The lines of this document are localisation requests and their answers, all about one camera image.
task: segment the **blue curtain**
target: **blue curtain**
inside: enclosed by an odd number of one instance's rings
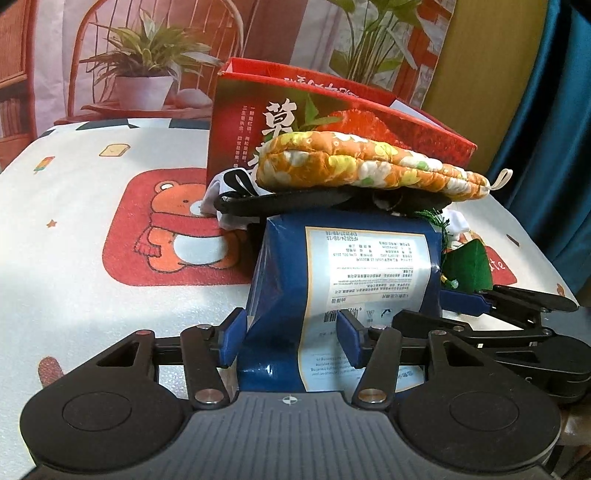
[[[495,197],[573,292],[591,275],[591,24],[549,0],[529,84],[488,172],[514,178]]]

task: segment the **black strap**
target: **black strap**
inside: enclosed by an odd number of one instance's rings
[[[232,190],[238,192],[240,197],[258,197],[258,193],[252,185],[252,179],[244,170],[237,168],[227,171],[223,176],[223,181]]]
[[[282,213],[329,208],[350,200],[355,187],[305,189],[263,196],[243,196],[238,191],[222,193],[213,205],[221,213],[240,217],[271,217]]]

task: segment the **white flower pot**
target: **white flower pot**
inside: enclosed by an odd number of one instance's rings
[[[162,110],[173,78],[164,77],[117,77],[115,89],[119,106],[123,110]]]

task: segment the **white cloth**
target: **white cloth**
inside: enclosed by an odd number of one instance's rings
[[[231,174],[234,171],[240,170],[246,173],[246,176],[251,181],[250,185],[242,185],[245,189],[254,189],[259,195],[269,195],[271,193],[265,189],[260,188],[254,181],[254,174],[247,172],[244,168],[230,168],[229,170],[224,170],[223,172],[217,174],[207,187],[205,197],[203,198],[203,203],[201,204],[201,212],[205,213],[206,215],[217,216],[217,222],[219,223],[219,226],[225,230],[246,230],[246,226],[249,223],[258,223],[259,221],[259,219],[256,217],[237,217],[227,213],[218,212],[213,205],[213,202],[222,193],[234,191],[234,189],[228,186],[228,184],[224,181],[224,176],[228,173]]]
[[[442,210],[441,216],[445,220],[449,221],[449,224],[446,228],[448,246],[452,242],[457,242],[460,239],[461,233],[467,233],[470,231],[470,225],[468,225],[466,217],[464,217],[461,212],[452,210],[449,207],[445,207]]]
[[[207,131],[158,126],[57,128],[0,174],[1,479],[20,478],[33,467],[18,419],[41,389],[38,368],[47,357],[68,373],[135,330],[176,336],[195,323],[218,324],[246,304],[249,285],[236,280],[237,267],[187,266],[159,273],[158,265],[148,266],[152,258],[134,251],[157,191],[170,194],[170,187],[162,187],[174,182],[191,195],[206,190],[207,136]],[[183,208],[188,205],[184,198],[173,197],[179,202],[171,205]],[[556,293],[562,284],[565,295],[574,298],[494,198],[454,203],[449,209],[462,213],[471,230],[501,256],[518,279],[515,286]],[[138,215],[145,223],[138,223]],[[137,225],[130,236],[132,223]],[[209,227],[205,230],[209,242]],[[120,255],[111,255],[110,264],[109,238],[111,246],[120,245]],[[134,262],[145,264],[142,278],[135,276]],[[484,315],[462,319],[476,329],[512,328]],[[160,383],[186,398],[182,367],[162,367]]]

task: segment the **white bedsheet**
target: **white bedsheet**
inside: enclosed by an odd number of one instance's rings
[[[249,287],[241,271],[249,259],[239,236],[226,238],[234,252],[213,266],[175,272],[164,271],[175,264],[169,250],[170,261],[153,264],[134,251],[151,212],[196,200],[207,156],[207,131],[144,125],[57,128],[0,175],[0,478],[17,479],[33,466],[18,419],[41,388],[42,359],[56,359],[67,372],[137,329],[174,336],[196,323],[219,323],[245,305]],[[157,192],[187,184],[186,192],[155,200]],[[500,256],[493,267],[508,267],[517,286],[562,289],[574,298],[493,198],[454,208]],[[216,242],[210,224],[188,228],[202,228],[207,244]],[[507,327],[490,317],[469,320],[475,328]],[[179,369],[163,369],[161,382],[183,394]]]

